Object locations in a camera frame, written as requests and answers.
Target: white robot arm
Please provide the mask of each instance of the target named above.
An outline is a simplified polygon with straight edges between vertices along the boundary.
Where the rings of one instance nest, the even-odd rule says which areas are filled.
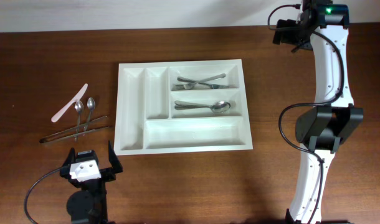
[[[293,52],[309,49],[315,54],[315,102],[291,105],[284,109],[279,119],[283,138],[301,150],[297,189],[290,209],[287,210],[287,223],[321,222],[321,198],[330,164],[339,145],[345,142],[363,120],[363,109],[353,107],[354,102],[348,85],[348,27],[348,7],[333,5],[331,1],[326,0],[304,0],[298,21],[280,20],[277,28],[270,27],[276,31],[274,44],[293,44],[297,46]],[[295,134],[300,147],[290,143],[281,129],[282,115],[286,110],[296,106],[314,106],[297,120]]]

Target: silver fork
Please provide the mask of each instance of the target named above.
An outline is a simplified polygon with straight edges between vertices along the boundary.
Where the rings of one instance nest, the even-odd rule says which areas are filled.
[[[178,81],[180,81],[180,82],[188,82],[188,83],[197,82],[196,80],[192,80],[192,79],[184,78],[184,77],[178,77]],[[209,83],[204,83],[204,82],[201,82],[201,83],[198,83],[198,84],[206,85],[209,88],[214,89],[214,90],[215,89],[219,89],[219,88],[229,88],[228,85],[209,84]]]
[[[210,78],[205,78],[203,80],[195,81],[195,82],[192,82],[192,83],[177,84],[177,85],[175,85],[175,88],[177,90],[192,90],[194,88],[194,86],[196,86],[198,83],[204,83],[204,82],[208,82],[208,81],[211,81],[211,80],[215,80],[215,79],[218,79],[218,78],[224,78],[224,77],[226,77],[226,74],[222,73],[220,75],[216,75],[216,76],[210,77]]]

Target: spoon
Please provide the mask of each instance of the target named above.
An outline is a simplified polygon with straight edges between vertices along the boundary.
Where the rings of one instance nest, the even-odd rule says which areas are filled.
[[[86,131],[86,129],[88,128],[88,124],[87,123],[90,121],[90,116],[92,115],[93,110],[96,108],[96,102],[95,102],[95,100],[92,97],[89,97],[88,102],[87,102],[86,105],[88,106],[88,109],[90,110],[90,112],[89,112],[89,115],[88,115],[88,119],[86,119],[86,125],[83,128],[83,131]]]
[[[230,103],[226,101],[218,101],[213,105],[203,105],[199,103],[188,103],[183,101],[175,101],[175,109],[176,110],[189,110],[189,109],[197,109],[197,108],[209,108],[214,113],[223,113],[230,109]]]
[[[80,101],[80,100],[78,100],[76,103],[75,103],[75,110],[77,111],[77,113],[78,113],[78,120],[77,120],[77,127],[79,126],[79,124],[80,124],[80,114],[82,113],[82,111],[83,111],[83,103]]]

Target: cutlery tray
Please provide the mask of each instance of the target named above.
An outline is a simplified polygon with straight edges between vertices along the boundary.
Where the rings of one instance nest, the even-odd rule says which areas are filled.
[[[177,90],[177,77],[193,80],[225,73],[208,83],[229,85]],[[228,101],[222,114],[209,108],[175,110],[175,100],[212,105]],[[241,60],[122,63],[114,150],[119,155],[252,149]]]

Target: black cable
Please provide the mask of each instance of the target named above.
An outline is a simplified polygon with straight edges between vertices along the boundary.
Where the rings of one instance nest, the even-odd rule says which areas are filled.
[[[275,8],[269,15],[269,17],[267,18],[267,26],[270,30],[274,30],[274,31],[290,31],[290,30],[300,30],[301,27],[283,27],[283,28],[273,28],[270,26],[270,18],[271,16],[275,13],[275,11],[281,9],[281,8],[284,8],[284,7],[294,7],[295,9],[300,9],[301,8],[301,4],[288,4],[288,5],[282,5],[282,6],[279,6],[277,8]]]
[[[294,49],[291,50],[291,53],[296,53],[301,47],[303,47],[306,44],[310,44],[310,40],[304,41],[301,44],[297,45]]]
[[[297,7],[297,5],[283,5],[283,6],[279,6],[277,7],[275,10],[272,11],[272,13],[270,13],[269,17],[268,17],[268,28],[270,30],[275,30],[275,31],[279,31],[279,32],[283,32],[283,31],[288,31],[288,30],[300,30],[298,27],[285,27],[285,28],[293,28],[293,29],[285,29],[285,28],[278,28],[278,29],[274,29],[272,27],[270,27],[270,17],[272,16],[272,14],[277,11],[278,9],[280,8],[283,8],[283,7]],[[284,134],[283,132],[283,128],[282,128],[282,119],[283,119],[283,116],[285,114],[286,111],[288,111],[289,109],[292,109],[292,108],[296,108],[296,107],[299,107],[299,106],[324,106],[324,105],[329,105],[329,104],[332,104],[334,103],[336,100],[338,100],[341,95],[343,94],[343,90],[344,90],[344,80],[345,80],[345,69],[344,69],[344,62],[343,62],[343,59],[342,59],[342,56],[341,56],[341,53],[340,53],[340,50],[337,48],[337,46],[334,44],[333,41],[331,41],[328,37],[326,37],[325,35],[319,33],[319,32],[316,32],[314,30],[306,30],[304,29],[304,31],[307,31],[307,32],[310,32],[312,34],[315,34],[319,37],[321,37],[322,39],[324,39],[325,41],[327,41],[333,48],[334,48],[334,51],[335,53],[337,54],[338,56],[338,60],[340,61],[340,70],[341,70],[341,86],[340,86],[340,90],[339,92],[335,95],[335,97],[329,101],[326,101],[326,102],[321,102],[321,103],[297,103],[297,104],[294,104],[294,105],[290,105],[286,108],[284,108],[284,110],[280,113],[280,116],[278,117],[278,129],[280,131],[280,134],[282,135],[284,141],[286,141],[290,146],[294,147],[295,149],[298,149],[299,151],[301,152],[306,152],[306,153],[309,153],[309,154],[312,154],[314,155],[318,162],[320,163],[320,183],[319,183],[319,190],[318,190],[318,195],[317,195],[317,199],[316,199],[316,205],[315,205],[315,208],[313,209],[312,211],[312,214],[310,216],[310,219],[308,221],[308,224],[310,224],[310,222],[312,221],[313,217],[315,216],[315,213],[317,211],[317,208],[318,208],[318,205],[319,205],[319,202],[320,202],[320,197],[321,197],[321,190],[323,188],[323,163],[324,163],[324,160],[321,159],[321,157],[314,153],[314,152],[311,152],[309,150],[306,150],[306,149],[303,149],[299,146],[296,146],[294,143],[292,143]]]
[[[48,176],[50,176],[50,175],[52,175],[52,174],[54,174],[54,173],[60,171],[61,168],[62,168],[62,167],[57,168],[57,169],[55,169],[55,170],[53,170],[53,171],[51,171],[51,172],[45,174],[45,175],[44,175],[43,177],[41,177],[37,182],[35,182],[34,185],[28,190],[27,195],[26,195],[26,197],[25,197],[25,199],[24,199],[24,212],[26,213],[27,218],[29,219],[29,221],[31,221],[33,224],[38,224],[38,223],[37,223],[37,222],[36,222],[36,221],[35,221],[35,220],[29,215],[29,213],[28,213],[27,203],[28,203],[28,197],[29,197],[29,194],[32,192],[32,190],[34,189],[34,187],[35,187],[37,184],[39,184],[39,182],[40,182],[41,180],[43,180],[43,179],[45,179],[46,177],[48,177]]]

